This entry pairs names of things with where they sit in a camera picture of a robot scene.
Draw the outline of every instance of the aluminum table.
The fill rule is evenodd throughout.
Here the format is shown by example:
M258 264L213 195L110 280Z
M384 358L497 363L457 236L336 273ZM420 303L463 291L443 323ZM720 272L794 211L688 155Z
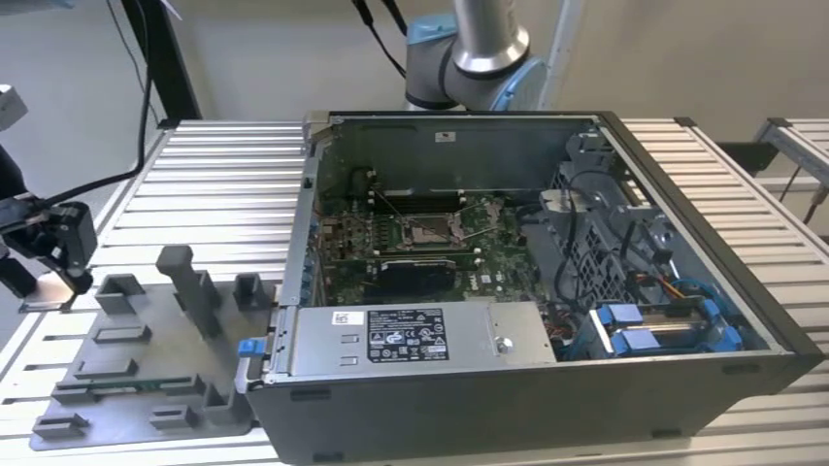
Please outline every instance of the aluminum table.
M696 126L625 121L695 206L826 352L829 249ZM162 245L192 244L214 281L284 275L304 164L297 122L186 121L162 134L146 173L123 184L98 218L94 274L168 280ZM67 312L30 315L0 351L3 464L274 464L262 429L241 437L33 451L29 435L95 314L91 296ZM691 439L424 458L396 465L829 464L829 362L780 394L750 398Z

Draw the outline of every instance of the warning symbols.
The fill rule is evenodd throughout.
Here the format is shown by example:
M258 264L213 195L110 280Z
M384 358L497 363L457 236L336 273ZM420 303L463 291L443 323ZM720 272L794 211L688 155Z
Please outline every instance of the warning symbols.
M451 359L443 309L369 311L368 314L372 362Z
M398 345L404 343L404 332L386 332L386 343L389 345Z

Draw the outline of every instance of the blue tab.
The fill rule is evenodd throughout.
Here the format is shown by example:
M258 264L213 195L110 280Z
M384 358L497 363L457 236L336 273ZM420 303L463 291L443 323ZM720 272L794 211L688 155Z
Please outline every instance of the blue tab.
M710 348L714 352L740 351L743 349L743 338L738 329L731 325L726 327L720 335L720 341L710 345Z
M703 309L706 310L710 320L715 321L720 318L720 308L718 307L718 304L715 304L715 301L707 299L703 304Z
M240 357L256 357L265 355L266 338L248 338L240 341Z
M596 310L599 314L599 321L603 325L611 325L613 323L613 314L611 313L611 306L604 305L601 308Z
M616 351L617 356L625 356L629 352L632 352L632 348L628 346L628 342L625 341L625 336L621 333L617 333L613 337L611 337L611 346L613 347L613 351Z
M611 314L613 320L621 325L643 324L643 312L636 304L612 304Z
M637 328L633 330L623 330L620 332L625 337L628 346L632 348L632 352L644 350L657 350L660 348L660 342L657 337L647 328Z

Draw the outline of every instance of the metal frame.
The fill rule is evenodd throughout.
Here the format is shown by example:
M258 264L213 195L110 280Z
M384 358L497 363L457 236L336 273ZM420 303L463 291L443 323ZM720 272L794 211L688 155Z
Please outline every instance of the metal frame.
M770 118L756 141L772 143L823 185L829 185L829 119Z
M122 0L168 119L202 119L197 94L162 0Z
M814 234L697 128L680 127L672 119L625 120L625 125L788 314L820 349L829 352L829 254ZM233 160L242 166L254 164L254 168L236 170L237 174L226 179L212 181L210 177L204 178L196 182L197 192L190 193L168 190L176 190L174 181L164 182L157 176L149 177L137 192L139 207L146 204L142 199L154 194L154 197L162 196L157 199L162 205L166 202L162 199L168 199L177 200L180 208L186 203L198 208L204 206L200 204L202 194L221 193L216 196L230 208L225 216L217 216L218 209L181 211L188 213L184 216L186 227L194 226L200 213L204 222L216 224L222 221L226 228L242 234L257 225L274 225L280 221L277 215L281 210L280 204L268 204L268 193L276 189L274 184L284 184L274 178L276 172L280 172L276 168L280 165L276 164L280 160L297 158L300 154L289 149L296 145L281 140L289 134L300 137L300 124L293 124L294 133L286 130L289 126L285 123L244 122L184 124L170 136L172 139L181 139L172 142L172 150L164 152L149 169L151 173L170 172L172 166L165 168L164 163L160 165L168 157L176 160L176 164L190 161L194 168L189 170L190 176L197 172L216 173L212 161L213 166L218 164L221 167ZM228 200L233 197L240 202L230 206ZM125 203L133 204L133 200L118 201L118 205ZM245 205L253 209L238 210ZM137 221L141 219L131 216L142 212L131 208L123 209L123 212L117 221L118 229L138 228ZM233 251L225 255L209 250L205 252L214 254L208 265L216 268L214 274L221 273L222 264L229 261L250 260L248 264L257 264L280 260L266 250L245 250L245 243L228 243L226 247ZM276 461L277 454L262 429L234 438L43 453L31 451L27 436L34 419L49 403L43 397L49 396L53 383L63 376L66 364L74 358L79 342L77 336L89 330L94 317L89 313L50 313L37 325L19 331L21 337L15 337L23 344L13 350L9 374L0 381L0 399L6 400L0 404L0 459L26 464L63 465L106 461L158 465ZM9 351L5 349L0 355L9 354ZM396 465L416 466L436 462L448 465L573 464L576 461L580 464L615 462L697 466L826 462L829 461L828 417L829 363L824 362L780 394L738 403L692 439L480 454L440 460L426 458L396 461Z

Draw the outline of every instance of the white label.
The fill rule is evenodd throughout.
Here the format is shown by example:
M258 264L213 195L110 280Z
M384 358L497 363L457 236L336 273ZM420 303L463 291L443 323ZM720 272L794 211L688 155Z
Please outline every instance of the white label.
M332 325L364 325L366 313L361 311L338 311L332 316Z
M456 131L436 133L436 143L453 143L456 141Z

